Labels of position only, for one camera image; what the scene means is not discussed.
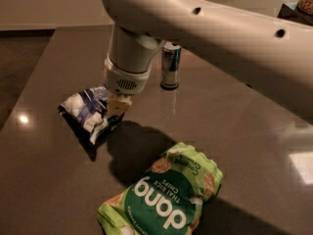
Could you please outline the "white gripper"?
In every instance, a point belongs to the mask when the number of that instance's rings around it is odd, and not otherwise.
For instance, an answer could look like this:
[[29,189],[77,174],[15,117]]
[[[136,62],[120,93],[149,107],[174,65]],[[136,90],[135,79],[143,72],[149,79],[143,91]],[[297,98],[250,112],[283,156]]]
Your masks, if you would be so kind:
[[120,116],[131,108],[132,101],[129,95],[137,95],[143,91],[150,72],[151,67],[143,73],[123,71],[114,65],[110,58],[105,59],[106,84],[110,90],[108,96],[110,116]]

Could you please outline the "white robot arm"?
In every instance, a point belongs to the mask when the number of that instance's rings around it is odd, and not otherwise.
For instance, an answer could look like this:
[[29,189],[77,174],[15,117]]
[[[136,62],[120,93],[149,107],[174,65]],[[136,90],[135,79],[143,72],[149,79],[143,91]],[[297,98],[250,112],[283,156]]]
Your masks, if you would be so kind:
[[204,0],[102,0],[114,22],[111,92],[140,93],[153,56],[174,42],[289,111],[313,119],[313,29]]

